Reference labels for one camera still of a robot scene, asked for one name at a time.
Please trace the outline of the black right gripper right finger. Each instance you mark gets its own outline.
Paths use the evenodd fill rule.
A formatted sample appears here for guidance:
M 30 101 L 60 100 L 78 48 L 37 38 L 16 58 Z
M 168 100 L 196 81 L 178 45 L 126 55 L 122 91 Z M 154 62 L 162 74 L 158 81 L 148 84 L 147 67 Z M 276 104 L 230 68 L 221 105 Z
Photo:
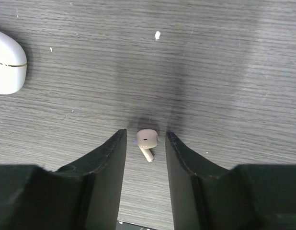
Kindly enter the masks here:
M 296 230 L 296 164 L 227 170 L 166 134 L 176 230 Z

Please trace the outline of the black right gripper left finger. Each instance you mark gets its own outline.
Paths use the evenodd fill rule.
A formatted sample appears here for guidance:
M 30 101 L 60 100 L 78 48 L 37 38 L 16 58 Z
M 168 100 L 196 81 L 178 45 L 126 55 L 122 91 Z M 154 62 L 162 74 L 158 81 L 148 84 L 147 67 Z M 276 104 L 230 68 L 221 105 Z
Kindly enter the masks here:
M 126 144 L 120 129 L 56 171 L 0 164 L 0 230 L 114 230 Z

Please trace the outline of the white earbud charging case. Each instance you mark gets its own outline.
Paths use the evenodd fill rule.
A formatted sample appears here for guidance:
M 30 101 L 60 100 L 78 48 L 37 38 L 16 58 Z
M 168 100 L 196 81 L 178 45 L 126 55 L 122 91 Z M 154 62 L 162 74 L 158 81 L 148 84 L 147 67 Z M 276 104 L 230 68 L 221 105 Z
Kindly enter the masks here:
M 24 49 L 13 38 L 0 32 L 0 94 L 18 92 L 24 85 L 26 73 Z

